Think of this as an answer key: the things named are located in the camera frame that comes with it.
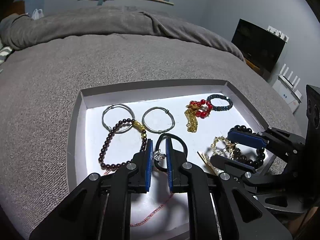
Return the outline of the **right hand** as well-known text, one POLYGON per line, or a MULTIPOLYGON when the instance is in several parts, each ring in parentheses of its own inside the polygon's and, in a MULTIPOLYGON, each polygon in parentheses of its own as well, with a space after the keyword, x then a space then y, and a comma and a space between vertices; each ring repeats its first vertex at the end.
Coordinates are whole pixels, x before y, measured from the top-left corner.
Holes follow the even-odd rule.
POLYGON ((289 232, 295 234, 303 228, 304 224, 309 220, 309 217, 308 213, 304 213, 294 220, 285 221, 283 225, 289 230, 289 232))

